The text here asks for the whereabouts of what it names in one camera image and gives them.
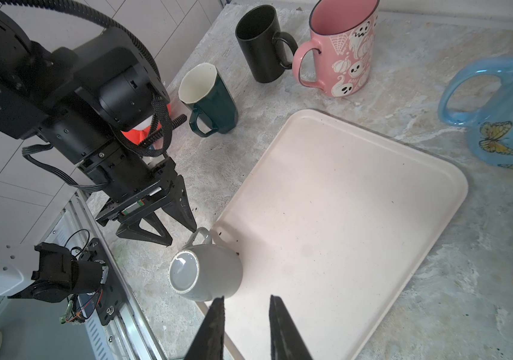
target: white tray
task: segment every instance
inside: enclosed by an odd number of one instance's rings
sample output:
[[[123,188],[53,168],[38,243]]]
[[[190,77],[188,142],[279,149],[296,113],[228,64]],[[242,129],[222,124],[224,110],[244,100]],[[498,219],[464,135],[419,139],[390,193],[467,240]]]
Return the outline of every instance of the white tray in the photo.
[[[233,357],[270,359],[274,294],[314,360],[354,359],[467,191],[446,161],[296,112],[211,230],[243,263],[243,282],[225,300]]]

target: ghost pattern mug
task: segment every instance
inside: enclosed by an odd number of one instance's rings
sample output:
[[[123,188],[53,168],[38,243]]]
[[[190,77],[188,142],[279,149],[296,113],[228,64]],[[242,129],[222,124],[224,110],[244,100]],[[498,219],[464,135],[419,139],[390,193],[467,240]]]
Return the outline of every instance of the ghost pattern mug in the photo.
[[[378,4],[378,0],[320,0],[310,14],[310,41],[298,48],[293,59],[296,80],[331,97],[351,95],[363,87],[371,69]],[[301,63],[310,50],[314,82],[300,78]]]

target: mug handle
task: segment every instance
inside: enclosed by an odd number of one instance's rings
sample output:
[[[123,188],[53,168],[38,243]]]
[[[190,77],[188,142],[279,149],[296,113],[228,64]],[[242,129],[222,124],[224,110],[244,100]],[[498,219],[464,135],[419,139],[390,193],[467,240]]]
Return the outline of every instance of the mug handle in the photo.
[[[475,111],[454,111],[447,109],[448,99],[462,83],[474,76],[494,75],[501,80],[501,86],[513,82],[513,58],[480,59],[460,70],[448,83],[439,102],[439,119],[451,126],[465,127],[471,125],[482,108]]]
[[[285,43],[290,48],[291,52],[293,53],[293,56],[295,55],[297,49],[299,48],[299,45],[296,43],[295,38],[292,37],[292,35],[289,34],[288,32],[281,31],[281,32],[277,32],[276,34],[274,34],[273,44],[276,44],[277,41],[282,41],[283,43]],[[279,63],[283,68],[285,68],[287,70],[292,69],[292,63],[290,63],[288,61],[279,61]]]
[[[210,130],[208,133],[203,133],[197,125],[198,116],[202,114],[204,111],[199,108],[196,104],[193,106],[193,111],[190,114],[190,119],[188,119],[188,125],[190,125],[190,129],[200,136],[201,138],[206,138],[209,135],[212,135],[218,131],[218,128],[214,128]]]
[[[205,238],[204,241],[202,242],[203,245],[213,243],[213,237],[209,234],[209,230],[207,230],[206,227],[199,227],[196,229],[196,231],[192,235],[190,235],[190,237],[188,238],[188,241],[186,242],[186,244],[183,246],[183,248],[181,250],[192,247],[194,239],[197,237],[198,234],[201,234]]]
[[[306,43],[302,44],[300,47],[298,47],[295,56],[293,58],[293,75],[295,76],[295,79],[301,83],[301,85],[307,86],[309,88],[319,88],[323,91],[325,91],[325,83],[321,80],[317,81],[304,81],[300,78],[300,65],[303,62],[304,55],[306,55],[310,50],[317,50],[319,54],[322,53],[322,50],[320,48],[320,44],[316,41],[310,40]]]

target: cable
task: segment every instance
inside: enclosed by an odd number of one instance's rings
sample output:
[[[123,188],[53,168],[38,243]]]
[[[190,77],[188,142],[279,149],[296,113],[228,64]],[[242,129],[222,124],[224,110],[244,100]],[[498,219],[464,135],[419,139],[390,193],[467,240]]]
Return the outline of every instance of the cable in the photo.
[[[46,170],[50,172],[51,174],[59,177],[62,181],[64,181],[67,185],[76,187],[77,189],[84,190],[86,192],[96,192],[101,191],[102,189],[106,188],[109,185],[109,181],[106,183],[101,184],[94,184],[94,185],[79,185],[74,179],[70,176],[68,176],[65,172],[63,172],[60,169],[55,168],[54,166],[51,166],[47,163],[40,162],[33,158],[31,155],[45,152],[47,150],[50,150],[53,146],[51,144],[37,144],[37,145],[31,145],[31,146],[25,146],[22,148],[22,157],[27,159],[28,161],[35,164],[37,167]]]
[[[172,129],[176,129],[177,127],[181,126],[186,122],[186,115],[182,114],[181,116],[177,117],[171,122]],[[152,144],[154,144],[156,141],[161,139],[163,137],[163,129],[160,128],[158,130],[153,130],[153,127],[151,126],[151,130],[149,135],[145,138],[145,140],[141,141],[138,146],[141,148],[149,148]]]
[[[88,314],[88,316],[87,316],[85,319],[88,319],[89,317],[91,317],[91,316],[92,316],[92,313],[94,313],[94,312],[95,312],[95,310],[96,310],[96,306],[97,306],[97,305],[99,305],[99,303],[101,302],[101,297],[102,297],[102,295],[103,295],[103,291],[101,290],[101,291],[100,291],[99,299],[96,301],[96,304],[95,304],[95,305],[94,305],[94,307],[92,308],[91,313],[90,313],[90,314]]]
[[[96,295],[96,292],[94,292],[94,294],[91,296],[90,299],[87,300],[87,302],[84,303],[84,305],[81,307],[81,309],[78,311],[78,313],[76,313],[74,315],[74,317],[68,319],[66,322],[69,323],[71,321],[73,321],[74,319],[77,318],[78,315],[80,315],[80,313],[83,311],[84,308],[86,308],[88,306],[88,304],[90,303],[90,301],[95,297]],[[101,297],[103,296],[103,290],[102,288],[100,289],[100,295],[99,295],[99,299],[96,301],[96,304],[94,305],[94,308],[96,308],[97,305],[99,305],[99,303],[101,302]]]
[[[80,230],[77,230],[75,231],[71,236],[69,236],[68,239],[66,239],[66,242],[65,244],[63,245],[63,247],[66,247],[66,244],[69,243],[69,241],[72,239],[73,236],[75,236],[76,234],[80,233],[81,231],[86,231],[87,234],[88,234],[88,237],[87,237],[87,244],[88,244],[88,240],[91,238],[91,232],[88,231],[87,229],[80,229]]]
[[[154,109],[154,115],[151,120],[151,132],[139,145],[132,143],[120,130],[109,124],[116,140],[118,140],[118,142],[120,142],[125,148],[139,156],[157,157],[166,154],[173,138],[173,129],[182,125],[187,119],[186,115],[182,114],[178,118],[171,120],[166,104],[162,98],[154,92],[152,108]],[[160,124],[161,128],[156,130],[158,124]],[[159,150],[151,150],[149,148],[150,145],[161,137],[163,138],[163,148]]]
[[[88,20],[94,24],[104,27],[105,29],[119,28],[129,36],[134,46],[137,47],[138,51],[140,51],[146,61],[151,65],[156,75],[158,77],[160,76],[159,68],[156,66],[155,59],[152,57],[145,45],[143,45],[143,43],[124,26],[120,25],[118,22],[109,18],[100,11],[94,10],[90,6],[80,4],[73,0],[1,0],[0,5],[20,5],[30,6],[32,8],[48,9]]]

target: countertop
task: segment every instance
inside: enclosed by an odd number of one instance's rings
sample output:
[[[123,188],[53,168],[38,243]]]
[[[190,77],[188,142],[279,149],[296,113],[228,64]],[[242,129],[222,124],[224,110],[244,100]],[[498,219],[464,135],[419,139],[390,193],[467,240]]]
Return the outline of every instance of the countertop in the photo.
[[[445,126],[436,113],[461,68],[487,56],[513,56],[513,31],[382,13],[368,83],[335,99],[298,84],[289,71],[272,83],[254,81],[234,35],[251,8],[228,4],[167,86],[173,114],[189,114],[178,101],[178,86],[188,70],[210,62],[238,107],[238,125],[228,134],[200,138],[186,125],[174,131],[168,153],[184,176],[198,226],[212,226],[286,119],[301,109],[452,162],[466,175],[469,195],[357,359],[513,359],[513,170],[477,159],[465,143],[466,130]],[[309,40],[309,11],[277,10],[283,31],[298,44]],[[314,76],[310,54],[301,73]],[[497,88],[492,78],[476,78],[459,88],[451,105],[471,110]],[[94,194],[91,210],[105,200]],[[174,238],[168,248],[119,239],[118,223],[103,232],[154,334],[175,359],[186,354],[203,315],[171,291],[167,278],[190,232],[161,210],[157,214]]]

